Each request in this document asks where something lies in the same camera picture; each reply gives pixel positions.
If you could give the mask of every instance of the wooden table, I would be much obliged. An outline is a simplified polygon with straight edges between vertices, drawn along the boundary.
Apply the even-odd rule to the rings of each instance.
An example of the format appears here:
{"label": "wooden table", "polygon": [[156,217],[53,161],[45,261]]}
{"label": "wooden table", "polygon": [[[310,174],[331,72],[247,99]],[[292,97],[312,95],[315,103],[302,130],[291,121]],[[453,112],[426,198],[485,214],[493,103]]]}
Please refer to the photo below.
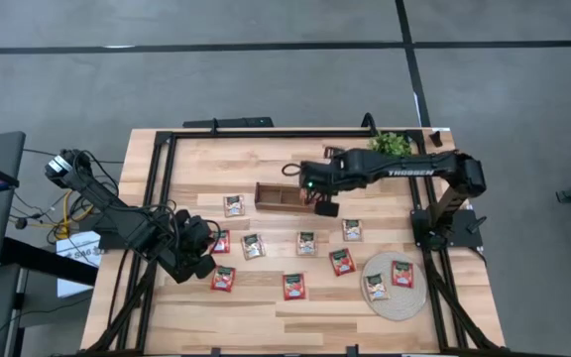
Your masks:
{"label": "wooden table", "polygon": [[[120,179],[120,196],[128,204],[142,204],[155,132],[132,132]],[[441,148],[427,141],[427,151],[454,148],[450,132],[442,132],[442,141]],[[282,175],[283,165],[321,160],[325,146],[366,145],[367,139],[180,139],[170,198],[178,208],[186,207],[191,214],[214,219],[222,229],[231,230],[231,253],[215,258],[218,264],[237,268],[238,273],[233,292],[227,294],[209,289],[211,277],[193,277],[178,285],[159,269],[145,353],[210,353],[211,347],[221,347],[223,353],[344,353],[346,345],[356,343],[363,353],[438,351],[429,301],[409,320],[385,320],[363,301],[360,273],[337,278],[328,259],[328,252],[347,247],[358,268],[386,251],[403,252],[421,265],[408,218],[412,202],[406,178],[387,178],[367,189],[341,193],[338,218],[257,211],[253,204],[257,181],[296,183],[297,178]],[[156,193],[160,192],[165,157],[163,152]],[[423,180],[419,182],[426,206]],[[435,179],[438,196],[446,186],[444,180]],[[227,194],[244,194],[245,216],[224,218],[222,196]],[[362,220],[363,242],[343,242],[341,218]],[[317,258],[295,255],[294,239],[299,230],[317,233]],[[267,257],[244,259],[240,239],[250,233],[262,235]],[[468,249],[449,252],[461,303],[487,336],[503,345],[484,263]],[[96,341],[106,327],[121,255],[109,252],[102,259],[82,348]],[[282,275],[289,273],[305,273],[306,300],[284,301]],[[123,274],[117,307],[123,301],[127,275]],[[450,310],[444,301],[442,306],[449,343],[455,346]],[[136,310],[132,316],[128,347],[135,343],[139,315]]]}

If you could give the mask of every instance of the round placemat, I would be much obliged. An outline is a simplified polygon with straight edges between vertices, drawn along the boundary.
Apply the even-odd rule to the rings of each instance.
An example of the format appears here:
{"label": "round placemat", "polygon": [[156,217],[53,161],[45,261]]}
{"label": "round placemat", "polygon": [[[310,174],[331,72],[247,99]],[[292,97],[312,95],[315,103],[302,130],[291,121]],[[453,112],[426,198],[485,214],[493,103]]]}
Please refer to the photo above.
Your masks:
{"label": "round placemat", "polygon": [[[392,261],[413,263],[413,289],[392,285]],[[390,298],[369,301],[365,277],[382,274]],[[416,315],[426,302],[426,279],[417,264],[398,252],[387,252],[370,258],[363,268],[361,291],[369,307],[378,315],[393,321],[402,321]]]}

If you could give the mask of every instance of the brown wooden box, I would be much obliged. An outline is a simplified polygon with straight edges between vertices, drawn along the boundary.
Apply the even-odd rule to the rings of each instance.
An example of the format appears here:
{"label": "brown wooden box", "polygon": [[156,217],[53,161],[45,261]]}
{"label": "brown wooden box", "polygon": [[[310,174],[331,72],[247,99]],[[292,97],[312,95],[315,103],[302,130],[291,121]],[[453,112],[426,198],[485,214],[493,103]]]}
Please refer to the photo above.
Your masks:
{"label": "brown wooden box", "polygon": [[299,195],[300,187],[297,185],[257,182],[255,187],[255,208],[314,213],[314,205],[305,205]]}

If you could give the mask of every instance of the seasoning packet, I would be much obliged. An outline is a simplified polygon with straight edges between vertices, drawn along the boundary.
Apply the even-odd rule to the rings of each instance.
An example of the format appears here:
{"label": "seasoning packet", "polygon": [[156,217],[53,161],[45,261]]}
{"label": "seasoning packet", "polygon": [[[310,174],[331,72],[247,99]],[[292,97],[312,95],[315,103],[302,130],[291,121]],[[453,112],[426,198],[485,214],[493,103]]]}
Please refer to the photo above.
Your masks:
{"label": "seasoning packet", "polygon": [[296,238],[296,254],[300,256],[316,255],[316,238],[314,232],[298,232]]}
{"label": "seasoning packet", "polygon": [[211,236],[217,242],[213,248],[213,253],[230,253],[230,231],[228,229],[222,229],[219,232],[219,237],[217,231],[213,231]]}
{"label": "seasoning packet", "polygon": [[413,288],[413,263],[393,261],[392,284],[397,287]]}
{"label": "seasoning packet", "polygon": [[266,255],[264,242],[259,234],[251,234],[242,238],[242,247],[246,260],[263,257]]}
{"label": "seasoning packet", "polygon": [[243,195],[224,197],[224,215],[226,217],[240,216],[244,213],[246,210],[244,209]]}
{"label": "seasoning packet", "polygon": [[235,268],[217,266],[213,275],[213,281],[210,283],[210,289],[230,293],[233,289],[234,281]]}
{"label": "seasoning packet", "polygon": [[341,249],[339,251],[331,252],[329,254],[329,259],[332,262],[332,267],[334,267],[334,274],[337,277],[343,274],[356,272],[356,265],[352,260],[352,256],[349,254],[349,249]]}
{"label": "seasoning packet", "polygon": [[284,299],[305,298],[305,279],[303,274],[284,275]]}
{"label": "seasoning packet", "polygon": [[361,221],[358,219],[343,219],[343,240],[360,242],[363,240]]}
{"label": "seasoning packet", "polygon": [[375,274],[363,279],[365,280],[365,287],[367,288],[369,301],[389,298],[389,294],[387,293],[387,288],[385,288],[383,276],[381,274]]}

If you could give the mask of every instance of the black metal frame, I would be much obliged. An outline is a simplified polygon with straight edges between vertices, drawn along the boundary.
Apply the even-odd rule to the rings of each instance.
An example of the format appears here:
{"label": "black metal frame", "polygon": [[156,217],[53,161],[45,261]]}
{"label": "black metal frame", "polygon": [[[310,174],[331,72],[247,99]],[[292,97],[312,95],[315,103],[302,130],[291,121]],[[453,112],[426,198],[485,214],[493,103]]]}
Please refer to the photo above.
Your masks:
{"label": "black metal frame", "polygon": [[98,268],[96,267],[8,237],[5,237],[3,240],[0,264],[18,264],[22,268],[89,286],[96,284],[96,275],[98,274]]}
{"label": "black metal frame", "polygon": [[[218,130],[217,122],[213,122],[213,127],[208,130],[203,131],[190,131],[190,132],[157,132],[154,144],[154,150],[152,153],[152,163],[150,165],[150,171],[147,179],[146,194],[144,199],[144,204],[151,204],[152,193],[156,181],[156,173],[158,171],[158,165],[160,163],[160,156],[162,153],[162,147],[164,144],[168,145],[167,159],[165,162],[164,176],[162,182],[162,190],[160,195],[160,204],[164,204],[169,199],[169,191],[171,187],[171,175],[173,171],[173,162],[175,158],[175,151],[177,146],[177,141],[180,139],[209,139],[209,138],[370,138],[378,133],[376,128],[376,123],[373,117],[368,113],[365,115],[363,122],[361,124],[363,129],[352,129],[352,130],[244,130],[244,129],[234,129],[234,130]],[[406,137],[407,140],[411,140],[416,143],[418,151],[420,153],[425,153],[424,146],[424,135],[422,129],[409,129],[409,130],[399,130],[399,131],[382,131],[393,132]],[[421,209],[419,190],[417,188],[416,178],[409,178],[409,187],[411,190],[411,197],[413,200],[414,209]],[[429,201],[431,198],[435,200],[435,191],[433,189],[432,180],[428,178],[426,180],[427,195],[429,196]],[[432,260],[431,251],[427,247],[421,247],[422,255],[424,260]],[[441,254],[442,269],[445,277],[445,288],[452,292],[454,298],[456,298],[455,285],[453,281],[453,273],[451,270],[450,259],[446,253],[446,248],[443,250],[444,254]],[[132,262],[132,271],[130,272],[130,281],[128,286],[127,296],[129,292],[133,292],[133,287],[137,281],[138,273],[140,272],[140,259],[138,257],[134,258]],[[131,278],[134,279],[134,285],[131,286]],[[137,333],[136,350],[144,351],[147,329],[149,325],[149,312],[151,311],[152,296],[153,296],[154,284],[145,292],[143,299],[142,310],[140,315],[140,323]],[[444,327],[444,317],[442,315],[442,309],[439,300],[439,294],[437,292],[437,287],[435,284],[428,284],[429,296],[432,301],[433,317],[435,321],[435,329],[438,338],[438,346],[440,350],[444,351],[448,348],[448,339],[446,336],[446,330]],[[468,347],[466,343],[466,335],[458,319],[454,317],[455,330],[458,339],[458,346],[461,348]],[[123,325],[121,334],[119,335],[118,344],[116,345],[117,350],[126,348],[126,334],[129,329],[129,321]]]}

